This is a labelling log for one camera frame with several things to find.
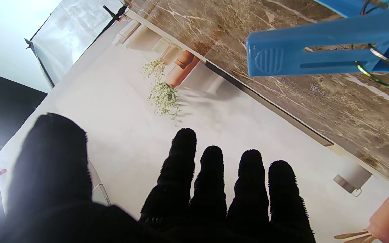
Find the brown marble countertop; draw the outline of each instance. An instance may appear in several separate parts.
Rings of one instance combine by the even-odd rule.
[[[134,0],[134,12],[389,179],[389,89],[363,74],[249,77],[250,32],[341,18],[312,0]],[[389,74],[382,74],[389,82]]]

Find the black glove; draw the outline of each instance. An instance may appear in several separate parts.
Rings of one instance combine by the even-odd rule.
[[[242,155],[235,198],[228,213],[223,155],[217,146],[205,149],[190,200],[195,153],[195,132],[181,129],[172,141],[157,186],[142,208],[141,223],[184,242],[205,238],[315,242],[295,174],[288,163],[275,161],[269,169],[270,222],[265,169],[259,151],[249,150]]]

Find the white wall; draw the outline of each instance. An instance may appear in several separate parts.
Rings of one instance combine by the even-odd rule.
[[[139,217],[156,185],[172,137],[179,128],[191,127],[198,136],[196,174],[207,146],[223,150],[228,204],[240,156],[256,148],[266,169],[274,160],[287,160],[294,168],[318,242],[339,242],[333,239],[335,234],[368,226],[370,216],[389,195],[384,181],[370,178],[363,193],[353,197],[332,180],[341,163],[338,155],[227,81],[216,92],[209,89],[221,78],[202,64],[180,87],[185,106],[179,127],[167,117],[154,115],[146,100],[151,80],[143,79],[139,71],[155,54],[112,46],[121,26],[114,25],[88,49],[0,152],[0,169],[8,170],[0,177],[4,203],[24,137],[40,114],[55,112],[88,132],[88,156],[111,202],[134,217]]]
[[[58,6],[60,0],[0,0],[0,76],[49,92],[30,39]]]

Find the hanging plant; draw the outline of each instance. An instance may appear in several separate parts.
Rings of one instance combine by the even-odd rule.
[[[156,106],[156,111],[154,114],[169,115],[171,120],[176,120],[179,109],[178,91],[173,89],[170,85],[165,82],[157,82],[151,94],[148,96],[148,100],[151,100],[151,104]]]
[[[148,78],[154,76],[154,80],[156,80],[156,82],[161,82],[165,76],[165,68],[166,64],[164,60],[159,58],[155,61],[145,64],[142,68],[142,73],[146,74]]]

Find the wire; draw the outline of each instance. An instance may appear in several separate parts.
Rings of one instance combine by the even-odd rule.
[[[369,9],[369,11],[367,11],[366,14],[369,14],[369,13],[375,11],[378,8],[382,8],[383,6],[388,7],[388,3],[383,2],[383,3],[378,4],[378,5],[374,6],[373,8]]]
[[[384,60],[386,63],[389,64],[389,58],[382,55],[372,44],[369,43],[370,51],[380,59]]]
[[[376,6],[374,6],[373,8],[369,9],[369,11],[366,12],[366,8],[367,6],[369,5],[369,3],[371,2],[371,0],[367,0],[364,5],[363,5],[363,9],[361,10],[361,15],[365,15],[365,14],[369,14],[371,12],[373,12],[374,10],[382,7],[383,5],[388,5],[386,2],[383,2],[383,3],[380,3]],[[385,61],[386,63],[389,64],[389,58],[387,58],[386,56],[384,56],[383,54],[381,54],[371,43],[368,44],[369,46],[369,49],[370,51],[377,57],[379,57],[381,60]],[[380,78],[376,77],[375,75],[369,73],[366,69],[363,68],[363,66],[360,65],[360,63],[358,61],[355,61],[355,64],[357,65],[357,68],[365,75],[367,75],[371,80],[377,82],[377,83],[380,83],[381,85],[385,85],[389,88],[389,83],[386,83],[384,81],[382,81]]]
[[[380,83],[382,85],[385,85],[385,86],[388,86],[389,88],[389,83],[386,83],[384,81],[382,81],[381,79],[379,79],[378,77],[376,77],[375,75],[369,73],[367,70],[365,70],[358,61],[355,61],[355,64],[357,65],[357,68],[364,74],[366,74],[371,80],[377,82],[377,83]]]
[[[366,14],[367,5],[369,5],[370,2],[371,2],[371,0],[366,0],[366,2],[363,5],[363,9],[361,9],[361,13],[360,13],[361,15]]]

